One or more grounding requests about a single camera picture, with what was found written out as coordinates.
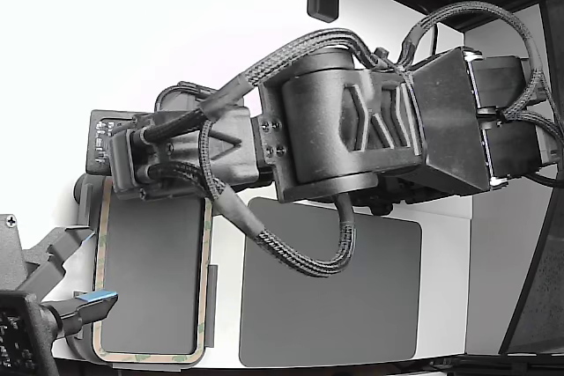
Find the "idle gripper black body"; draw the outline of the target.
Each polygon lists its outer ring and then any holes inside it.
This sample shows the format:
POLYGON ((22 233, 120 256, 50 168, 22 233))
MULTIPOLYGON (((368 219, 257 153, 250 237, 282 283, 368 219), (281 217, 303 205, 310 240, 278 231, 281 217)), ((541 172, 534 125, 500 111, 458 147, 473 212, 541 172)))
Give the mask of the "idle gripper black body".
POLYGON ((54 312, 24 291, 1 291, 1 374, 57 376, 52 344, 59 334, 54 312))

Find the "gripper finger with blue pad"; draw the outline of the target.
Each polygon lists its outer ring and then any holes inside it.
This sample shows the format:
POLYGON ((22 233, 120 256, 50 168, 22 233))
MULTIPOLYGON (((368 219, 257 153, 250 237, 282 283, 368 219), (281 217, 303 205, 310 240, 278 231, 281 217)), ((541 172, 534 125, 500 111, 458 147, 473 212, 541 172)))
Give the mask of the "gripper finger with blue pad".
POLYGON ((104 188, 111 181, 102 175, 82 174, 74 186, 74 199, 78 204, 77 224, 98 227, 104 188))

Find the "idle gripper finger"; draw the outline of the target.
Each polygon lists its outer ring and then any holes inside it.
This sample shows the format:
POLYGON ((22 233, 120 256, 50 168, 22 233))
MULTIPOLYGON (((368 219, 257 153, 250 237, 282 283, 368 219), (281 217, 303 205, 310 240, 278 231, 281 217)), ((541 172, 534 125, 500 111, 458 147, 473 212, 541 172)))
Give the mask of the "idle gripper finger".
POLYGON ((115 291, 93 291, 72 299, 43 303, 43 320, 53 339, 77 334, 83 326, 108 317, 118 300, 115 291))
POLYGON ((65 277, 64 263, 94 234, 89 226, 56 227, 34 247, 24 250, 27 276, 21 290, 43 300, 65 277))

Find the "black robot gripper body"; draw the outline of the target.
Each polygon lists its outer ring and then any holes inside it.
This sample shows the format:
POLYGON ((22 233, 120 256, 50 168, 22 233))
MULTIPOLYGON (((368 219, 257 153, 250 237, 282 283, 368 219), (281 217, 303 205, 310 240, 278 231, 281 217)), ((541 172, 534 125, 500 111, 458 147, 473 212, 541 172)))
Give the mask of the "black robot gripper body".
MULTIPOLYGON (((141 129, 155 117, 160 124, 194 108, 214 91, 209 87, 181 81, 163 90, 154 104, 154 111, 130 112, 95 109, 91 112, 87 141, 87 172, 109 176, 110 137, 126 129, 141 129)), ((133 151, 135 167, 162 162, 187 162, 195 166, 198 160, 198 135, 191 132, 166 140, 157 148, 133 151)), ((258 182, 255 143, 249 110, 241 102, 228 108, 210 130, 209 151, 214 176, 232 187, 245 187, 258 182)))

